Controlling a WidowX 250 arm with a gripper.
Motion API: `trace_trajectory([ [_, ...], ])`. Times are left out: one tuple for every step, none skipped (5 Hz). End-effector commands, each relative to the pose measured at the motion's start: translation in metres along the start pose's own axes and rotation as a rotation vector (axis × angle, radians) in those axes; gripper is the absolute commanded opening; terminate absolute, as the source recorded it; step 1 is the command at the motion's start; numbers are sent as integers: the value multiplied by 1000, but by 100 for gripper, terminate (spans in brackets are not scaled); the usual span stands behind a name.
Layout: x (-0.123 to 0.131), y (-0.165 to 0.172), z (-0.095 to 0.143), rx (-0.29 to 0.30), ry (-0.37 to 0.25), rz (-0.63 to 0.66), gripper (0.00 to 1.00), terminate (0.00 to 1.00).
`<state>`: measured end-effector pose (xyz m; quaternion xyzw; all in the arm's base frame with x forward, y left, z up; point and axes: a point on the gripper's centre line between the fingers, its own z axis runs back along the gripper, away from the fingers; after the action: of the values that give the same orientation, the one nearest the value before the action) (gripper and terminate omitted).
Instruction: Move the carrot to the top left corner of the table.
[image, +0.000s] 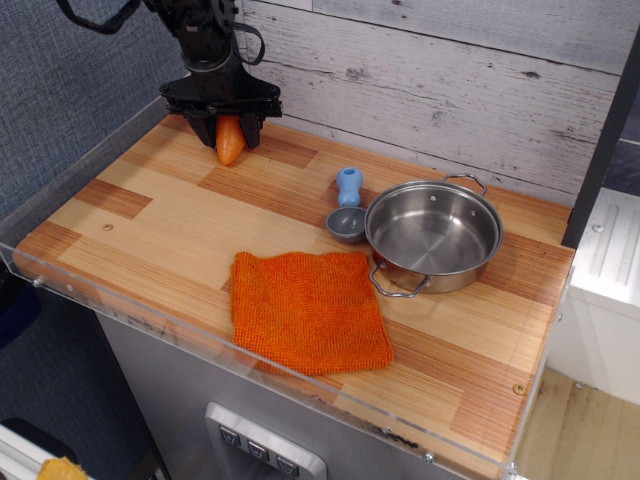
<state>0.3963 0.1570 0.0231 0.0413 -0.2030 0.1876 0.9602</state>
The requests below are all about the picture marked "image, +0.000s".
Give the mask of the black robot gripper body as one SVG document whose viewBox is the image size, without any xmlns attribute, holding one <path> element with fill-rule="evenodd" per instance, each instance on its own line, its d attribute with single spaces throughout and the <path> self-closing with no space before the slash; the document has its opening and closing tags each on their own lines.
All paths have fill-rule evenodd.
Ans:
<svg viewBox="0 0 640 480">
<path fill-rule="evenodd" d="M 234 1 L 161 1 L 159 16 L 178 41 L 188 75 L 160 87 L 174 110 L 195 108 L 208 114 L 280 117 L 280 89 L 250 75 L 245 67 L 262 61 L 242 56 L 238 33 L 259 32 L 236 20 Z"/>
</svg>

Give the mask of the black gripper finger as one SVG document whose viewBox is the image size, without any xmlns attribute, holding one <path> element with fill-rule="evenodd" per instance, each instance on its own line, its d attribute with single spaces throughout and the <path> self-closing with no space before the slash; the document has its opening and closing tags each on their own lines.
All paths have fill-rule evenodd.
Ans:
<svg viewBox="0 0 640 480">
<path fill-rule="evenodd" d="M 249 149 L 254 149 L 260 145 L 260 131 L 262 121 L 257 114 L 243 115 L 239 118 L 240 127 L 244 135 L 246 145 Z"/>
<path fill-rule="evenodd" d="M 188 112 L 187 120 L 200 141 L 207 147 L 216 147 L 216 117 L 203 112 Z"/>
</svg>

